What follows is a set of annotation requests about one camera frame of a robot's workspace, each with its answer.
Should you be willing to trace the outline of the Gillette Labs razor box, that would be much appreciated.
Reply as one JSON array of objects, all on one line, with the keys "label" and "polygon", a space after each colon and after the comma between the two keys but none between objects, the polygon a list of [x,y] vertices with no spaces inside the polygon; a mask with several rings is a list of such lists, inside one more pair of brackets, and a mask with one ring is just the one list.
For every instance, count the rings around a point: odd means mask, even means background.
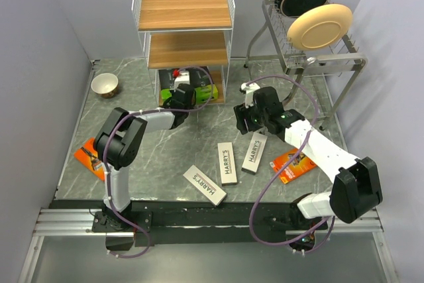
[{"label": "Gillette Labs razor box", "polygon": [[192,68],[189,71],[190,84],[195,88],[196,103],[204,104],[210,96],[211,101],[218,99],[218,89],[214,82],[201,70]]},{"label": "Gillette Labs razor box", "polygon": [[173,89],[174,78],[172,75],[173,70],[175,69],[158,70],[159,81],[160,81],[160,97],[162,98],[161,104],[163,104],[168,98],[170,98],[174,91]]}]

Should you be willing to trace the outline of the white wire wooden shelf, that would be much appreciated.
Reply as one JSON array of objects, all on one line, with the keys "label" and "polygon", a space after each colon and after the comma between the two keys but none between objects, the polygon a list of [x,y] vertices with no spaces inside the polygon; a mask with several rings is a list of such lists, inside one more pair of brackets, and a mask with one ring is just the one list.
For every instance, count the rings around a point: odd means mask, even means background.
[{"label": "white wire wooden shelf", "polygon": [[186,66],[207,67],[213,102],[225,102],[235,0],[132,0],[131,11],[157,102],[166,92],[159,72]]}]

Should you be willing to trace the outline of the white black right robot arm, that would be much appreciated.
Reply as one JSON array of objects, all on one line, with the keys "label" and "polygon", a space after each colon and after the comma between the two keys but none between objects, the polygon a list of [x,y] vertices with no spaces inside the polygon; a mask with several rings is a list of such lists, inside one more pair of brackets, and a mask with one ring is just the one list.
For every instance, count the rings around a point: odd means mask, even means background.
[{"label": "white black right robot arm", "polygon": [[306,228],[316,217],[339,218],[352,223],[382,203],[383,194],[376,163],[360,159],[337,146],[298,111],[286,110],[273,87],[242,84],[245,101],[234,108],[242,133],[265,128],[290,146],[300,149],[330,179],[331,191],[308,194],[290,212],[291,224]]}]

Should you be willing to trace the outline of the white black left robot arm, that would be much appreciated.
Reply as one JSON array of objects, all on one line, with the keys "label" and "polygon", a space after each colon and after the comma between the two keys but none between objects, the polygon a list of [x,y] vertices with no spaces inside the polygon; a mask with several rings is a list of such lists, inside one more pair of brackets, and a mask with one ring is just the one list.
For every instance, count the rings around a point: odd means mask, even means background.
[{"label": "white black left robot arm", "polygon": [[108,224],[115,230],[124,231],[129,226],[135,226],[131,218],[129,166],[138,154],[143,136],[180,126],[195,104],[195,88],[189,84],[180,84],[162,106],[136,112],[116,107],[104,122],[93,147],[105,175],[102,212],[108,215]]}]

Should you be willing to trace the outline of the white Harry's box right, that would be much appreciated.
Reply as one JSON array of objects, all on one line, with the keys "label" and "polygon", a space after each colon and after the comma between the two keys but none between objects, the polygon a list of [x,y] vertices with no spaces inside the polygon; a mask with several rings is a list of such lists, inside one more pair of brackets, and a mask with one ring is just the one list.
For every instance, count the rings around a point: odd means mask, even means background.
[{"label": "white Harry's box right", "polygon": [[267,136],[262,133],[253,133],[246,152],[241,170],[249,174],[256,174],[266,146]]}]

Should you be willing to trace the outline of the white harry's box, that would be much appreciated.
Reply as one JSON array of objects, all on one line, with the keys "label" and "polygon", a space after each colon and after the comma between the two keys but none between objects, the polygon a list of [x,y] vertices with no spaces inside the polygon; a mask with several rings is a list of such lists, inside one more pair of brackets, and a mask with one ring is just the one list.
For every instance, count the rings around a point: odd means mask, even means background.
[{"label": "white harry's box", "polygon": [[186,172],[184,172],[183,176],[214,206],[218,206],[227,196],[227,193],[224,190],[222,190],[195,165],[192,165]]},{"label": "white harry's box", "polygon": [[246,152],[241,170],[249,174],[256,174],[266,146],[267,136],[262,133],[253,133]]},{"label": "white harry's box", "polygon": [[221,184],[223,186],[237,184],[237,172],[231,142],[220,142],[217,144],[219,155],[219,168]]}]

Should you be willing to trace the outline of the white Harry's box middle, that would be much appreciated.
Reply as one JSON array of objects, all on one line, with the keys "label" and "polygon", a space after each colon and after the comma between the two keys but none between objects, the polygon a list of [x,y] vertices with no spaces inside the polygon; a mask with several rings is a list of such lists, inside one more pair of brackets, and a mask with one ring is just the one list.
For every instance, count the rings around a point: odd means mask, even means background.
[{"label": "white Harry's box middle", "polygon": [[223,186],[237,184],[237,172],[231,142],[220,142],[217,144],[219,155],[219,168],[221,184]]}]

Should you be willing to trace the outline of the orange Gillette pack right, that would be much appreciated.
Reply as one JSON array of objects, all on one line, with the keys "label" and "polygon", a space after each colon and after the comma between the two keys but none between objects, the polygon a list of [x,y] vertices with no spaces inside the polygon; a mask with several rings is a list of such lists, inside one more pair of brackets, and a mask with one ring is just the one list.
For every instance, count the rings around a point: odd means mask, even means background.
[{"label": "orange Gillette pack right", "polygon": [[288,184],[317,167],[304,153],[301,152],[298,156],[295,156],[296,152],[297,149],[293,148],[270,162],[273,171],[277,172],[293,158],[293,161],[279,175],[283,184]]}]

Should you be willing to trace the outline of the orange gillette pack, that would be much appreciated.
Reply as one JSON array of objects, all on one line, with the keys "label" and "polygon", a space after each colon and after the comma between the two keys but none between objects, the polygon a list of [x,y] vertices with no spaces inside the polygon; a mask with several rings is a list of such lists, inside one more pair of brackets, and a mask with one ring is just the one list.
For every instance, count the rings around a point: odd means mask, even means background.
[{"label": "orange gillette pack", "polygon": [[277,172],[293,158],[293,161],[279,175],[283,184],[288,184],[317,167],[304,153],[301,152],[298,156],[295,156],[296,152],[297,149],[293,148],[270,162],[273,171]]},{"label": "orange gillette pack", "polygon": [[74,158],[87,168],[102,182],[105,181],[105,173],[103,164],[98,157],[97,151],[94,149],[94,138],[88,139],[81,147],[74,152]]}]

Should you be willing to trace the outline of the metal dish rack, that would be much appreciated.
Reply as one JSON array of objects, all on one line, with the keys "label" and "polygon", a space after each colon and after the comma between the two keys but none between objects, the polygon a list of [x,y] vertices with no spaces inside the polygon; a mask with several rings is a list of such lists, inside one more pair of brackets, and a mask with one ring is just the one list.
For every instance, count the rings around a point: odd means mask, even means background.
[{"label": "metal dish rack", "polygon": [[[292,46],[287,39],[289,29],[289,20],[294,19],[283,16],[274,6],[274,0],[262,1],[262,12],[265,23],[254,35],[250,41],[244,68],[250,69],[250,62],[253,60],[277,59],[285,74],[294,74],[295,81],[301,83],[307,76],[328,76],[341,74],[343,72],[352,72],[352,76],[345,85],[342,93],[333,103],[330,111],[323,116],[323,122],[319,129],[324,131],[330,121],[330,118],[336,114],[339,105],[344,100],[353,83],[365,68],[368,60],[364,54],[360,53],[354,45],[354,41],[349,34],[345,34],[335,44],[328,46],[330,54],[308,56],[305,50],[299,50]],[[275,55],[269,56],[251,56],[251,50],[254,43],[268,30],[276,49]]]}]

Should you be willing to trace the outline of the red floral ceramic bowl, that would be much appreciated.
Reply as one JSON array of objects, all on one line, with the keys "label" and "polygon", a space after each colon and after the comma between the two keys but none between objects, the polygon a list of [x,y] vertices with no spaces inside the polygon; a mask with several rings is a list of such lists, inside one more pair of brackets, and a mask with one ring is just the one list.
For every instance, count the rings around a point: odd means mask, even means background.
[{"label": "red floral ceramic bowl", "polygon": [[92,79],[90,88],[102,98],[112,98],[119,90],[119,79],[112,73],[99,74]]}]

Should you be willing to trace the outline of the white Harry's box left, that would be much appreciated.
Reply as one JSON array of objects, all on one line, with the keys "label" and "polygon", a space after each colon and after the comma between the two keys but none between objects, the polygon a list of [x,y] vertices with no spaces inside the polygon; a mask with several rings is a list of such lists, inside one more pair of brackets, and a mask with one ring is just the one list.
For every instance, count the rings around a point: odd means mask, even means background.
[{"label": "white Harry's box left", "polygon": [[183,176],[214,206],[218,206],[227,196],[227,193],[224,190],[222,190],[195,165],[192,165],[186,172],[184,172]]}]

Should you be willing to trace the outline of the beige plate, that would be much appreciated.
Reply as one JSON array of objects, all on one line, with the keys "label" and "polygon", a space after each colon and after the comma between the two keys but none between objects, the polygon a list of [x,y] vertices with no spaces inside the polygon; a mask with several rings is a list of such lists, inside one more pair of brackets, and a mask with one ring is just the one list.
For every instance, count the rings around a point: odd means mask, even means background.
[{"label": "beige plate", "polygon": [[318,50],[340,40],[353,21],[352,11],[345,5],[316,7],[298,17],[287,31],[287,39],[299,50]]}]

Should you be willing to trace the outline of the orange Gillette pack left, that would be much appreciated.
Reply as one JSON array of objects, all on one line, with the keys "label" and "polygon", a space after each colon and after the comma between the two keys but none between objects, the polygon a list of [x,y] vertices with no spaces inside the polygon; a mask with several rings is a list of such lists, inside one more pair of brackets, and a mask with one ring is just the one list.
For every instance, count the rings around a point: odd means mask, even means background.
[{"label": "orange Gillette pack left", "polygon": [[74,158],[87,168],[102,182],[105,181],[105,173],[103,164],[98,157],[97,151],[94,149],[94,138],[88,139],[81,147],[74,152]]}]

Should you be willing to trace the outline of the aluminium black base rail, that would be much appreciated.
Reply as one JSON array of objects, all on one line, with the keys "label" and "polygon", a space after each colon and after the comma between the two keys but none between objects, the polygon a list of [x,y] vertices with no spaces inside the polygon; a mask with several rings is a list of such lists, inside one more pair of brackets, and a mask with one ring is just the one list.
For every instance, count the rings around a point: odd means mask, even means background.
[{"label": "aluminium black base rail", "polygon": [[[201,201],[134,201],[127,225],[108,212],[101,200],[53,200],[40,210],[19,282],[32,280],[39,248],[46,237],[101,235],[108,241],[113,235],[128,235],[136,245],[206,244],[253,242],[248,218],[251,202],[221,203],[215,207]],[[264,241],[287,241],[304,233],[371,233],[380,263],[388,282],[398,282],[383,227],[376,209],[371,209],[353,223],[336,217],[306,219],[295,211],[294,203],[261,203],[254,219],[256,234]]]}]

